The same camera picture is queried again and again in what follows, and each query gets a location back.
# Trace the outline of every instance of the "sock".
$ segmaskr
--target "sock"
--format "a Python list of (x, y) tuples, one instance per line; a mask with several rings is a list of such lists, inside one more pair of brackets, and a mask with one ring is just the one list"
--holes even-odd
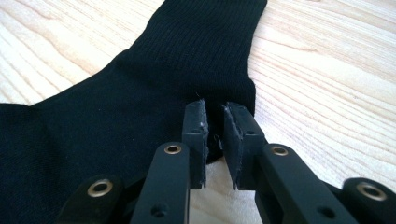
[(53, 223), (84, 180), (146, 172), (181, 140), (184, 108), (204, 99), (209, 159), (222, 106), (254, 112), (248, 55), (265, 0), (166, 0), (145, 32), (96, 75), (36, 105), (0, 105), (0, 219)]

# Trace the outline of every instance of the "black sock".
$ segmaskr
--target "black sock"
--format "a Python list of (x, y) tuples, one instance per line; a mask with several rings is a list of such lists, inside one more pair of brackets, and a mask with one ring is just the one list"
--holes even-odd
[(265, 4), (166, 0), (96, 75), (36, 105), (0, 105), (0, 220), (53, 222), (85, 179), (147, 171), (159, 145), (180, 141), (193, 101), (206, 102), (209, 159), (220, 156), (222, 105), (254, 112), (248, 55)]

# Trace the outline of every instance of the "wood grain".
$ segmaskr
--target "wood grain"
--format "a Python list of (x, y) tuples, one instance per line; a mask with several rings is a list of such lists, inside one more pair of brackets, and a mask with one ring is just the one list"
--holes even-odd
[[(130, 47), (162, 3), (0, 2), (0, 102), (34, 104), (95, 74)], [(256, 120), (341, 187), (364, 176), (396, 190), (396, 2), (269, 1), (249, 75)], [(252, 192), (224, 161), (191, 193), (191, 223), (260, 223)]]

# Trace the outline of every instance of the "black cloth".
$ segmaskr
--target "black cloth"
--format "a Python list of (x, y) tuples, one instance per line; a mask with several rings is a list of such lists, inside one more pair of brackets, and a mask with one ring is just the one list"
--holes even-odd
[(159, 145), (180, 141), (188, 103), (205, 100), (212, 136), (225, 102), (253, 113), (248, 55), (265, 5), (166, 0), (96, 75), (35, 105), (0, 104), (0, 222), (52, 223), (87, 178), (147, 171)]

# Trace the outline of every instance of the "tabletop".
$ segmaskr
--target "tabletop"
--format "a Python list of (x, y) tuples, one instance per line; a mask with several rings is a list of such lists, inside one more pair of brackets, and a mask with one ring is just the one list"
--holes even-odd
[[(100, 71), (163, 0), (0, 1), (0, 102), (32, 105)], [(322, 180), (396, 190), (396, 2), (270, 0), (248, 61), (255, 119)], [(191, 191), (191, 223), (261, 223), (224, 160)]]

